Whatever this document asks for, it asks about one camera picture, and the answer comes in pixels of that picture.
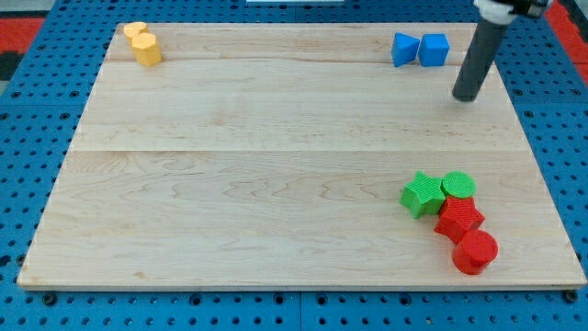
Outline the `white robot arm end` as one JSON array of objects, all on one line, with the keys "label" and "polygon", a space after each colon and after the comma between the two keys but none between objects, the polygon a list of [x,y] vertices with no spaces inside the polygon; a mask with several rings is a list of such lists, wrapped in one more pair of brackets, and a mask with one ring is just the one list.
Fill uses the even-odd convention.
[{"label": "white robot arm end", "polygon": [[552,6],[553,0],[474,0],[481,17],[493,24],[509,25],[517,17],[537,19]]}]

